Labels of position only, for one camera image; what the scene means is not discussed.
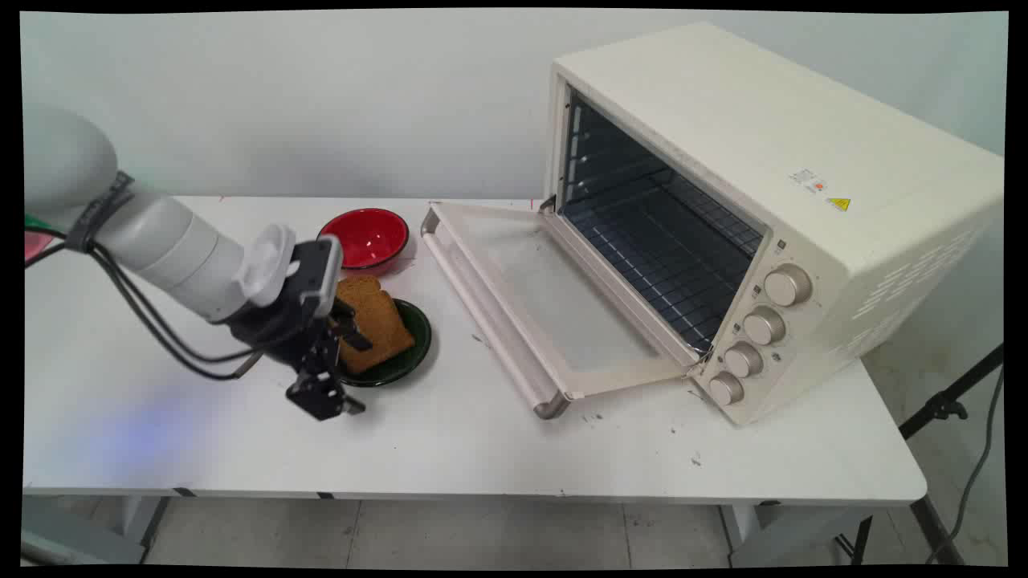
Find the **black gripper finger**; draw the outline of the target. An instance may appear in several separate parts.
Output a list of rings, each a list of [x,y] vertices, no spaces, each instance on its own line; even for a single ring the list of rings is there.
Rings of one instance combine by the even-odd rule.
[[[356,312],[344,300],[335,297],[328,320],[330,332],[341,344],[348,344],[350,348],[358,352],[368,351],[373,347],[373,344],[360,333],[359,328],[357,328]]]
[[[339,416],[359,416],[366,405],[345,391],[337,366],[337,350],[317,345],[296,369],[296,380],[286,398],[317,421]]]

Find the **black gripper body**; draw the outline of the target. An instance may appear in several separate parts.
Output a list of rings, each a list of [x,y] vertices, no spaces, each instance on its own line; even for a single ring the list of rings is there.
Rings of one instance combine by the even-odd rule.
[[[242,344],[296,371],[324,330],[332,308],[332,245],[307,241],[294,245],[290,263],[297,270],[285,278],[269,306],[246,304],[222,322]]]

